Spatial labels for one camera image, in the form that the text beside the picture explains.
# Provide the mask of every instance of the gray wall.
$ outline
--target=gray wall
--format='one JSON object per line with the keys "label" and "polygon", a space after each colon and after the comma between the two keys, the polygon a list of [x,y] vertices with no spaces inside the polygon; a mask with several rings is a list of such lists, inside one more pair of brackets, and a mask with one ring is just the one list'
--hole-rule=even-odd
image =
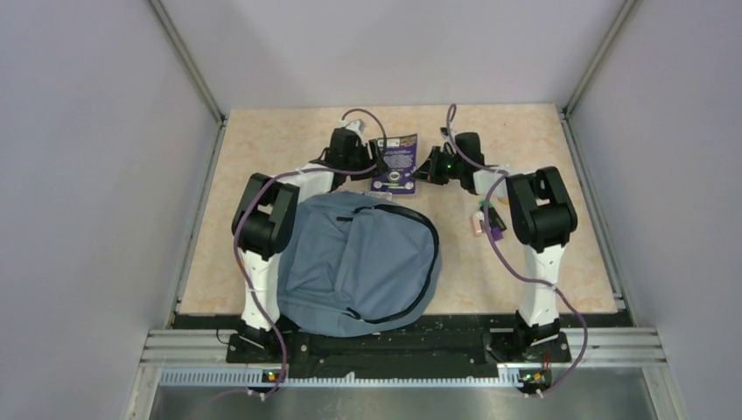
{"label": "gray wall", "polygon": [[739,418],[742,3],[644,2],[577,111],[635,310],[690,418]]}
{"label": "gray wall", "polygon": [[561,102],[621,0],[164,0],[222,109]]}
{"label": "gray wall", "polygon": [[2,2],[0,418],[123,414],[214,136],[143,1]]}

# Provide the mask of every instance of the black zipper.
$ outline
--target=black zipper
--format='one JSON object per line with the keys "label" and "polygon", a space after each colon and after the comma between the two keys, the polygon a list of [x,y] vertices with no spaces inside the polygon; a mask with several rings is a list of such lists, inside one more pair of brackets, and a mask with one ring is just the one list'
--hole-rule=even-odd
{"label": "black zipper", "polygon": [[364,207],[358,207],[355,210],[353,210],[353,214],[357,214],[361,210],[365,209],[379,209],[383,210],[388,213],[397,214],[404,218],[410,219],[411,221],[416,221],[418,223],[421,223],[426,228],[430,230],[430,234],[433,236],[433,261],[430,262],[430,267],[428,268],[428,275],[425,277],[425,283],[423,284],[423,288],[420,290],[420,294],[415,297],[415,300],[412,301],[411,304],[409,304],[408,307],[403,309],[402,311],[399,311],[398,313],[388,315],[386,317],[378,318],[378,319],[363,319],[363,317],[357,312],[354,311],[352,308],[346,308],[350,314],[347,314],[347,316],[358,319],[359,321],[368,322],[369,324],[382,324],[384,322],[394,321],[400,318],[404,318],[407,315],[409,315],[412,311],[417,308],[418,305],[420,305],[420,302],[423,301],[423,298],[425,297],[425,293],[427,293],[428,289],[431,287],[431,276],[433,275],[433,268],[436,265],[436,260],[438,259],[438,231],[436,230],[436,227],[433,226],[433,223],[430,219],[428,219],[424,214],[418,213],[415,210],[411,210],[407,207],[402,206],[393,206],[390,204],[377,204],[375,206],[364,206]]}

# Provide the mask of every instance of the wooden tabletop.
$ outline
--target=wooden tabletop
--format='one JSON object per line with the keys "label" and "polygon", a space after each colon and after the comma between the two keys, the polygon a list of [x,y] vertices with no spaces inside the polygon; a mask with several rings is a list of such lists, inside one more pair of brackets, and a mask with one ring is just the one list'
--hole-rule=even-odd
{"label": "wooden tabletop", "polygon": [[[417,164],[432,145],[440,145],[438,128],[446,106],[372,107],[390,137],[418,134]],[[345,108],[234,110],[206,203],[199,239],[188,274],[180,313],[242,313],[244,279],[232,253],[230,231],[245,184],[254,172],[277,174],[316,158],[329,144]],[[363,114],[366,138],[380,131]],[[562,174],[577,211],[577,231],[567,245],[559,287],[581,312],[616,312],[613,291],[600,254],[585,198],[571,160],[557,108],[553,104],[459,106],[455,130],[477,131],[489,165],[509,165],[524,172],[553,165]],[[368,180],[345,183],[368,189]],[[481,197],[463,190],[457,180],[448,185],[417,183],[412,196],[394,201],[426,214],[435,224],[443,267],[436,295],[426,313],[509,313],[520,303],[522,284],[510,276],[485,236],[475,237],[471,216]],[[510,227],[506,205],[495,208]],[[521,273],[523,246],[512,229],[498,242],[505,257]],[[560,304],[560,312],[567,312]]]}

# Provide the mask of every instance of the blue bag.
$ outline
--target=blue bag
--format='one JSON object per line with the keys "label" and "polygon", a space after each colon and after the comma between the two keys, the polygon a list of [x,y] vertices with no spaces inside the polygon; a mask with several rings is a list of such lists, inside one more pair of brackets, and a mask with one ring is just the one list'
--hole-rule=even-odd
{"label": "blue bag", "polygon": [[435,293],[438,231],[407,207],[354,192],[297,207],[278,268],[278,307],[308,333],[354,337],[406,326]]}

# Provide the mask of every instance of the purple cable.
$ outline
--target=purple cable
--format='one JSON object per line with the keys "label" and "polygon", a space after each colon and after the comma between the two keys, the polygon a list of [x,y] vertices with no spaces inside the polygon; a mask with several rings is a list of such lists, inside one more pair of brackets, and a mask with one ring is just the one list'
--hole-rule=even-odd
{"label": "purple cable", "polygon": [[545,396],[546,394],[550,393],[553,389],[555,389],[559,384],[561,384],[564,381],[564,379],[567,376],[569,376],[575,370],[575,368],[577,367],[577,365],[579,364],[579,362],[583,359],[583,357],[585,357],[585,351],[587,351],[587,336],[588,336],[587,321],[585,321],[585,317],[583,317],[582,314],[579,313],[579,311],[577,309],[575,309],[574,306],[572,306],[572,304],[569,302],[569,300],[567,300],[567,297],[564,295],[564,293],[561,290],[559,290],[559,288],[557,288],[554,284],[552,284],[550,282],[547,282],[546,280],[542,280],[542,279],[538,279],[538,278],[527,278],[525,276],[521,276],[517,271],[515,271],[515,269],[513,268],[513,266],[510,265],[510,263],[508,262],[508,260],[505,259],[505,256],[500,252],[500,249],[497,248],[497,244],[495,243],[495,240],[494,240],[494,238],[492,236],[492,228],[490,227],[490,222],[489,222],[489,204],[492,202],[492,194],[494,193],[494,190],[502,182],[502,180],[505,179],[505,177],[508,175],[508,172],[507,171],[504,171],[502,169],[490,168],[490,167],[484,166],[482,164],[478,164],[478,163],[474,162],[473,160],[471,160],[467,155],[465,155],[464,153],[461,152],[461,150],[459,149],[459,147],[456,145],[456,141],[453,139],[453,134],[451,132],[451,122],[453,122],[453,118],[456,117],[456,111],[457,111],[457,106],[456,106],[455,103],[452,103],[451,106],[448,107],[448,112],[446,113],[446,118],[445,118],[445,127],[448,130],[448,142],[451,144],[451,146],[453,147],[453,149],[469,165],[471,165],[471,166],[473,166],[473,167],[475,167],[477,169],[481,169],[483,171],[499,172],[499,173],[502,173],[503,174],[503,176],[500,177],[499,179],[497,179],[497,181],[494,182],[494,184],[492,185],[492,187],[490,187],[490,189],[487,192],[487,195],[485,197],[485,201],[486,201],[486,203],[484,205],[484,208],[485,208],[485,218],[484,218],[485,219],[484,220],[484,222],[485,222],[485,233],[486,233],[487,239],[489,239],[490,245],[492,245],[492,250],[497,255],[497,257],[500,259],[500,262],[502,263],[502,265],[505,266],[505,268],[507,269],[507,271],[509,271],[510,274],[513,275],[513,277],[517,278],[518,280],[520,280],[520,281],[522,281],[524,283],[541,284],[541,285],[544,285],[546,287],[553,288],[554,289],[554,292],[556,293],[556,295],[559,296],[560,299],[562,299],[562,302],[564,302],[564,305],[567,306],[567,308],[575,315],[575,317],[577,318],[577,320],[579,320],[580,325],[582,326],[584,339],[583,339],[582,346],[580,347],[579,354],[572,361],[572,364],[570,364],[570,366],[567,367],[567,370],[564,372],[564,374],[562,374],[562,376],[559,376],[559,378],[556,379],[556,381],[554,381],[554,383],[551,385],[550,388],[548,388],[548,389],[546,389],[545,391],[542,392],[542,396]]}
{"label": "purple cable", "polygon": [[[376,115],[372,114],[370,111],[364,109],[364,108],[352,108],[346,111],[345,114],[343,114],[342,119],[345,120],[346,117],[353,113],[353,112],[361,112],[368,116],[370,116],[376,124],[379,125],[379,130],[381,131],[381,137],[383,138],[383,149],[386,150],[387,146],[387,131],[384,129],[384,126],[381,121],[379,121],[378,118],[376,118]],[[376,169],[376,163],[372,164],[368,168],[362,170],[362,171],[342,171],[340,169],[333,169],[333,168],[308,168],[303,169],[300,171],[291,171],[291,172],[285,172],[276,175],[275,177],[269,179],[268,182],[265,183],[265,185],[262,186],[260,191],[255,195],[252,201],[250,201],[250,204],[245,209],[245,213],[242,214],[242,217],[237,222],[237,226],[235,228],[235,232],[241,232],[242,227],[245,225],[245,221],[248,219],[248,216],[253,212],[255,207],[257,206],[258,201],[260,201],[260,198],[265,194],[266,191],[272,186],[275,182],[277,182],[281,178],[286,177],[292,177],[294,175],[300,175],[302,173],[313,173],[313,172],[333,172],[338,173],[340,175],[363,175],[365,173],[369,173]],[[245,277],[245,282],[248,284],[248,289],[250,290],[250,296],[253,299],[253,303],[255,303],[255,307],[257,310],[263,315],[266,321],[268,321],[268,325],[273,330],[273,332],[276,334],[276,338],[278,339],[278,345],[281,347],[281,371],[278,373],[278,378],[276,378],[276,382],[273,384],[273,388],[271,388],[268,392],[265,393],[265,397],[272,396],[278,391],[278,388],[280,387],[281,382],[284,381],[286,377],[286,366],[288,365],[288,350],[286,348],[286,342],[284,341],[284,335],[281,334],[280,331],[278,331],[278,327],[276,326],[276,323],[273,322],[272,319],[270,319],[270,315],[265,311],[265,308],[260,304],[260,301],[257,298],[257,294],[255,293],[255,287],[253,286],[253,281],[250,279],[250,275],[247,272],[247,269],[245,269],[245,264],[242,261],[242,257],[240,255],[240,247],[238,246],[238,238],[239,235],[234,236],[234,240],[232,241],[232,250],[234,251],[234,258],[237,260],[237,265],[240,267],[240,272]],[[229,396],[232,394],[240,394],[240,393],[248,393],[245,389],[228,389],[226,391],[220,392],[219,394],[209,398],[206,402],[201,404],[199,407],[197,407],[191,414],[185,417],[184,420],[187,420],[191,417],[193,417],[198,412],[202,411],[204,408],[208,407],[215,401],[221,399],[224,396]]]}

